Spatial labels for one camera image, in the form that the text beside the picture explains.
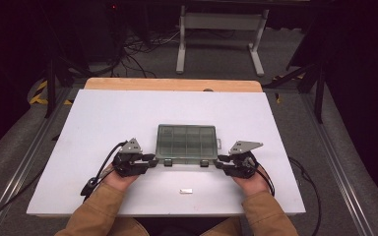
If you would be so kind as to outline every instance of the transparent container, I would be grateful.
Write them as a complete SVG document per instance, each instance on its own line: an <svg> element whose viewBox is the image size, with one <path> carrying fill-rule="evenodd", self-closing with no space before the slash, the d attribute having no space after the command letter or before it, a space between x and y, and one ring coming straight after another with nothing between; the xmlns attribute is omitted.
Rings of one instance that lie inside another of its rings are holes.
<svg viewBox="0 0 378 236"><path fill-rule="evenodd" d="M199 164L218 157L215 126L158 125L156 158L165 166Z"/></svg>

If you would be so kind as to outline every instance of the hand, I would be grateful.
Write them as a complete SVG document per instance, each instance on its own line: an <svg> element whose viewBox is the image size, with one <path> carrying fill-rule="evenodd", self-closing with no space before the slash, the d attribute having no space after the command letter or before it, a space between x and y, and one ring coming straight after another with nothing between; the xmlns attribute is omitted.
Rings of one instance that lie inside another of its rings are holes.
<svg viewBox="0 0 378 236"><path fill-rule="evenodd" d="M102 181L109 185L110 187L119 190L121 192L126 192L128 187L139 177L139 175L130 176L130 177L121 177L115 171L109 173Z"/></svg>
<svg viewBox="0 0 378 236"><path fill-rule="evenodd" d="M257 169L266 176L266 173L261 166L259 166L259 168ZM254 175L249 179L242 179L237 177L232 177L232 179L241 187L245 197L260 192L270 192L268 184L258 173L254 173Z"/></svg>

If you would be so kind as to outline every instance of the metal frame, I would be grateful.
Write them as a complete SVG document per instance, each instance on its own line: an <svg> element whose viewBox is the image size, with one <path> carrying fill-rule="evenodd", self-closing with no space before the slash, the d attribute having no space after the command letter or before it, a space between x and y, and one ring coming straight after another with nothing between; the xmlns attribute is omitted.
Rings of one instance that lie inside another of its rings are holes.
<svg viewBox="0 0 378 236"><path fill-rule="evenodd" d="M184 72L186 29L254 30L254 38L248 44L248 48L257 76L263 77L265 73L257 49L266 26L268 14L269 10L264 10L262 15L186 13L185 6L181 6L179 22L180 44L177 54L176 73L183 74Z"/></svg>
<svg viewBox="0 0 378 236"><path fill-rule="evenodd" d="M359 235L374 235L370 224L361 208L360 202L358 201L357 195L355 193L354 187L351 185L347 178L345 171L340 163L339 157L333 147L333 144L328 136L324 125L320 124L316 117L314 116L312 98L310 94L301 95L302 102L305 105L306 111L312 120L315 131L317 132L321 144L323 145L327 153L327 161L331 167L331 171L340 187L340 191L346 202L348 210L351 214L352 220L358 230Z"/></svg>
<svg viewBox="0 0 378 236"><path fill-rule="evenodd" d="M27 153L24 155L23 160L21 161L13 177L8 183L4 193L2 194L2 197L0 199L0 207L7 203L12 197L16 196L23 186L23 183L26 180L27 175L29 174L32 164L34 163L36 155L41 148L42 141L55 118L57 117L57 114L60 111L60 108L63 106L64 101L67 99L70 90L70 88L63 88L61 90L60 94L57 97L58 99L55 109L53 110L53 112L51 112L51 115L47 119L44 119L41 123L41 126L39 127L38 132L35 135L29 149L27 150ZM0 225L5 219L10 206L11 205L8 205L0 212Z"/></svg>

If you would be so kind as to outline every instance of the small label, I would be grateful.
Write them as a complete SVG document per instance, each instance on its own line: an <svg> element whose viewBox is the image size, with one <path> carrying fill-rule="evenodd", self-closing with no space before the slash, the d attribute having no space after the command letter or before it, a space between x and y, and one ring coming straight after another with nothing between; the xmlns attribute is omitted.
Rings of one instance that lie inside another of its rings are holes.
<svg viewBox="0 0 378 236"><path fill-rule="evenodd" d="M192 189L181 189L180 194L193 194Z"/></svg>

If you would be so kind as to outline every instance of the tan jacket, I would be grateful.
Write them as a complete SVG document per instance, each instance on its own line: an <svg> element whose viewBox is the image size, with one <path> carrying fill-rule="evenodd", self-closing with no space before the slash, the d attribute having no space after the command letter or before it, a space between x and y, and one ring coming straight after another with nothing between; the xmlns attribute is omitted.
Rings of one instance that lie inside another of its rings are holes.
<svg viewBox="0 0 378 236"><path fill-rule="evenodd" d="M134 218L116 217L124 195L125 193L101 183L75 210L66 228L56 236L149 235L143 225ZM269 193L250 196L242 205L254 235L297 235L281 206ZM203 235L242 235L239 218L231 217Z"/></svg>

